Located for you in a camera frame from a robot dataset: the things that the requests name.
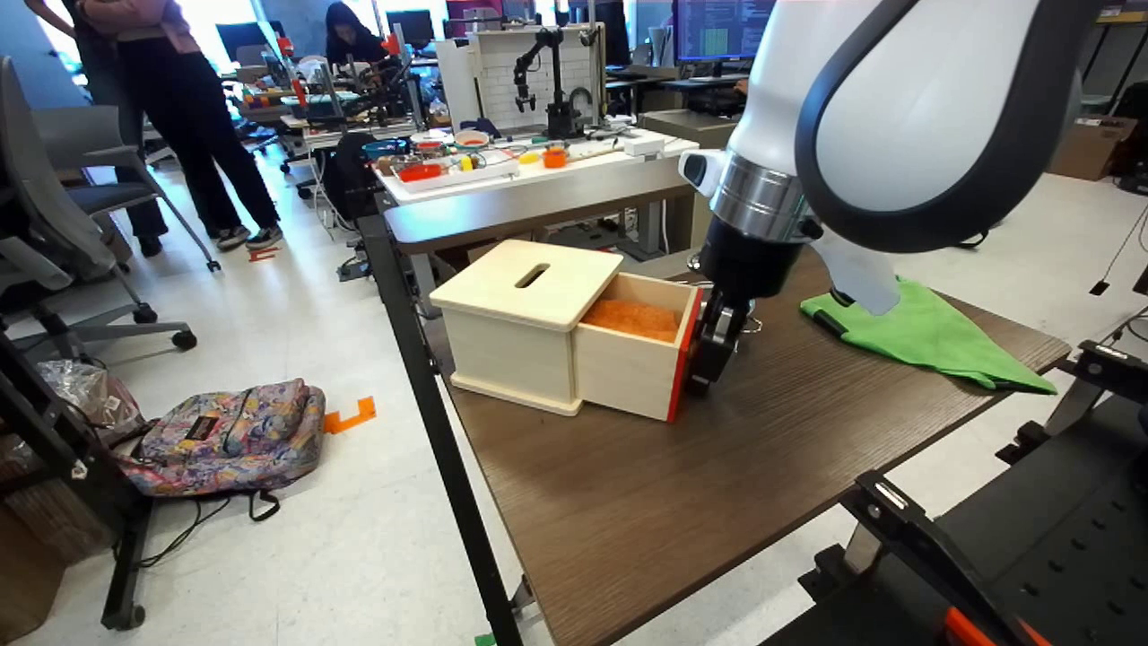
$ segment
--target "cardboard box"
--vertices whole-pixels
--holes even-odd
[[[1138,133],[1138,118],[1075,118],[1046,173],[1102,181],[1115,152]]]
[[[577,395],[635,418],[674,422],[700,322],[700,286],[616,272],[604,297],[674,312],[674,337],[657,341],[581,319],[575,333]]]
[[[0,644],[34,632],[59,589],[65,563],[0,508]]]
[[[111,546],[111,530],[65,480],[16,489],[4,501],[4,508],[67,566]]]

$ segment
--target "gray floor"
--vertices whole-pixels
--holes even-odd
[[[251,523],[242,508],[232,508],[148,570],[140,583],[148,626],[140,632],[111,635],[99,630],[111,559],[92,556],[67,570],[52,618],[22,646],[465,646],[489,632],[374,283],[337,283],[333,267],[346,251],[325,234],[325,215],[299,200],[270,166],[264,175],[285,219],[285,249],[277,258],[247,264],[242,251],[232,251],[226,272],[211,278],[190,240],[167,234],[163,258],[134,268],[163,319],[192,322],[202,350],[175,357],[158,337],[117,346],[106,358],[148,412],[163,412],[209,388],[303,379],[325,388],[333,411],[350,412],[354,400],[374,395],[375,422],[329,437],[321,467],[282,493],[277,520]],[[1036,331],[1083,341],[1148,307],[1129,291],[1148,267],[1138,240],[1115,264],[1109,295],[1088,295],[1142,207],[1145,197],[1109,184],[1046,175],[979,251],[911,255],[892,267]],[[938,515],[995,478],[1002,471],[995,450],[1022,422],[1044,422],[1050,407],[1056,400],[1009,400],[897,467],[892,480]],[[187,508],[160,509],[149,546],[163,546],[187,520]],[[846,515],[827,509],[629,644],[755,644],[807,606],[794,579],[809,566],[816,548],[846,536]],[[497,559],[514,583],[505,539]],[[528,635],[550,644],[535,612],[528,612]]]

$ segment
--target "wooden table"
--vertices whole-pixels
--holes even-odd
[[[571,168],[551,181],[494,184],[387,207],[394,249],[407,255],[419,302],[433,291],[429,255],[539,234],[545,228],[608,215],[619,207],[666,204],[672,249],[687,249],[691,186],[676,175],[676,158]]]
[[[557,644],[608,644],[809,520],[995,395],[836,346],[796,307],[824,291],[804,255],[720,383],[681,423],[584,407],[575,422],[452,390]],[[1024,368],[1066,346],[969,312]]]
[[[739,125],[739,117],[718,118],[718,117],[674,109],[674,112],[643,112],[639,124],[657,133],[694,140],[700,148],[723,148],[732,128]]]

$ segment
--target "chair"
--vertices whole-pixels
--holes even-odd
[[[27,124],[31,112],[13,66],[0,61],[0,307],[4,312],[27,309],[44,327],[44,333],[22,341],[52,341],[73,358],[89,358],[95,341],[142,333],[172,333],[175,350],[192,350],[197,337],[187,322],[154,322],[154,309],[125,283],[92,215],[59,186]],[[50,295],[89,279],[113,279],[130,307],[80,322],[47,309]]]
[[[163,200],[167,212],[187,230],[187,236],[202,249],[209,268],[211,272],[223,268],[218,258],[209,251],[209,245],[197,236],[197,230],[181,219],[181,212],[172,204],[172,197],[149,175],[140,148],[120,145],[117,109],[95,106],[95,109],[34,112],[31,128],[38,133],[38,145],[59,175],[86,175],[92,166],[134,168],[140,175],[140,184],[73,186],[67,195],[81,212],[89,212],[92,219],[104,219],[104,215],[111,215],[117,207],[134,207],[140,200]]]

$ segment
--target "pink backpack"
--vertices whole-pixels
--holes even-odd
[[[321,407],[321,390],[303,382],[205,390],[181,400],[113,456],[149,501],[258,495],[277,515],[274,489],[320,467]]]

